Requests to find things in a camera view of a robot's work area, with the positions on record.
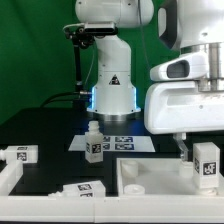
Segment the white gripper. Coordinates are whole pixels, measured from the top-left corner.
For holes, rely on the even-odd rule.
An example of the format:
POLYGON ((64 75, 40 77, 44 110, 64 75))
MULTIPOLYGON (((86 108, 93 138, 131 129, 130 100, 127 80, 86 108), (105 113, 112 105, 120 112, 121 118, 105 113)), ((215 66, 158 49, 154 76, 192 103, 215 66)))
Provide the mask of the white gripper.
POLYGON ((197 83, 164 82, 147 91, 144 125, 152 134, 174 134, 180 158, 188 161, 189 132, 224 130, 224 93, 199 92, 197 83))

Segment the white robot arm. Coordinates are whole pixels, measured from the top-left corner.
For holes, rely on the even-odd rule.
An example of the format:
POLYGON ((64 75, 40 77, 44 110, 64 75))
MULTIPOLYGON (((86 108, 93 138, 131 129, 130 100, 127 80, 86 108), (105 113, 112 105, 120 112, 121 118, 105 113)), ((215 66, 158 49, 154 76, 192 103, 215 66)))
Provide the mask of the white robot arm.
POLYGON ((152 134, 172 134, 179 143, 190 132, 224 129, 224 0, 76 0, 81 45, 97 46, 98 80, 87 111, 122 119, 144 113, 152 134), (131 81, 132 49, 122 28, 158 21, 158 37, 179 56, 150 70, 153 83, 144 107, 131 81))

